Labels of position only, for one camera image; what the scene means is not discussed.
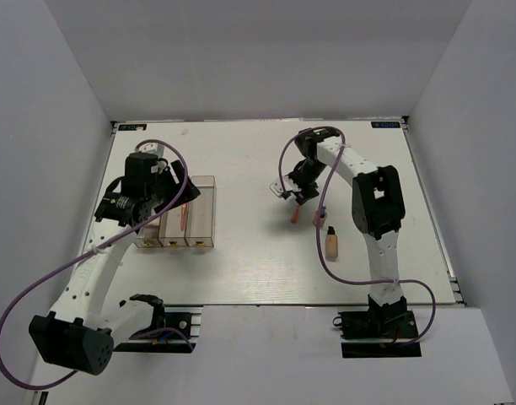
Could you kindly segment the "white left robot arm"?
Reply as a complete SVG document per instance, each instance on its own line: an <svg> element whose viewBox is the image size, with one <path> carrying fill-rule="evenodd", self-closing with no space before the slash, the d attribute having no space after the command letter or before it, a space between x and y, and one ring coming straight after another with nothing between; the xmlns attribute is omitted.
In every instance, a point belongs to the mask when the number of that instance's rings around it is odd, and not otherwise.
<svg viewBox="0 0 516 405"><path fill-rule="evenodd" d="M177 208L200 192L180 160L133 152L123 176L112 181L94 213L91 249L74 265L66 288L46 316L34 316L29 334L48 364L91 375L108 365L114 349L134 335L156 337L166 327L164 302L134 294L108 315L106 295L139 230L166 208Z"/></svg>

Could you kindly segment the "small foundation bottle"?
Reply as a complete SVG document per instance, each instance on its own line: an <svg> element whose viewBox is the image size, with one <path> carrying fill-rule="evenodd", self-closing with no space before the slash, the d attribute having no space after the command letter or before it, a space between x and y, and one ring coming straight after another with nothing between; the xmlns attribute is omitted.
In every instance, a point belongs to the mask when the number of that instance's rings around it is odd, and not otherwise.
<svg viewBox="0 0 516 405"><path fill-rule="evenodd" d="M313 218L313 226L318 228L323 228L325 225L325 221L327 219L327 212L325 208L317 210L314 214Z"/></svg>

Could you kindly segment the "tall foundation bottle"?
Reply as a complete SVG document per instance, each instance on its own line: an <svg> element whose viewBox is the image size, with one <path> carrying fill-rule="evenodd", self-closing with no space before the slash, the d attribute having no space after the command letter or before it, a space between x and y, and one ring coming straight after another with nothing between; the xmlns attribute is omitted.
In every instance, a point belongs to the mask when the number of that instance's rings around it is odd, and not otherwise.
<svg viewBox="0 0 516 405"><path fill-rule="evenodd" d="M338 237L333 226L329 226L325 236L325 259L335 262L338 258Z"/></svg>

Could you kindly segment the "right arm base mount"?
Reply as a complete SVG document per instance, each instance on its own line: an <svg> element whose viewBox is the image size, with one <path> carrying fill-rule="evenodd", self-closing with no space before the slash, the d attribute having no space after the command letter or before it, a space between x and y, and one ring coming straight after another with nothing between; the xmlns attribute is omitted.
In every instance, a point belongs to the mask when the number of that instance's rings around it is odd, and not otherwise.
<svg viewBox="0 0 516 405"><path fill-rule="evenodd" d="M365 310L339 312L333 318L332 326L341 334L343 359L420 358L422 356L419 342L407 344L419 335L411 310L402 320L395 321L392 327L386 327L384 332L377 330Z"/></svg>

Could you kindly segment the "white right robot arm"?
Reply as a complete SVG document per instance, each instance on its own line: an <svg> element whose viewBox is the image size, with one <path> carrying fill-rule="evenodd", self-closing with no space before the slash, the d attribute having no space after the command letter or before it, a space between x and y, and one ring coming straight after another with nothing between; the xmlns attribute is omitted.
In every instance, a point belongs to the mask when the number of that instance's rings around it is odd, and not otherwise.
<svg viewBox="0 0 516 405"><path fill-rule="evenodd" d="M368 252L370 280L368 312L364 318L372 334L389 336L406 317L407 303L399 281L397 241L406 208L397 169L371 163L347 145L335 127L307 128L291 138L304 159L287 175L280 174L271 189L280 198L293 197L303 205L325 197L316 183L325 168L352 188L352 220Z"/></svg>

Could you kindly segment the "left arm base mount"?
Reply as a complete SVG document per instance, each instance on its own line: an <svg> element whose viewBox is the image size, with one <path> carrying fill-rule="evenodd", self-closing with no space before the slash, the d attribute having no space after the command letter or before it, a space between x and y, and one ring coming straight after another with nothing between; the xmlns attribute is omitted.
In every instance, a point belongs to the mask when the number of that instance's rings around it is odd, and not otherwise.
<svg viewBox="0 0 516 405"><path fill-rule="evenodd" d="M117 353L191 354L202 323L201 306L165 306L164 320L119 344Z"/></svg>

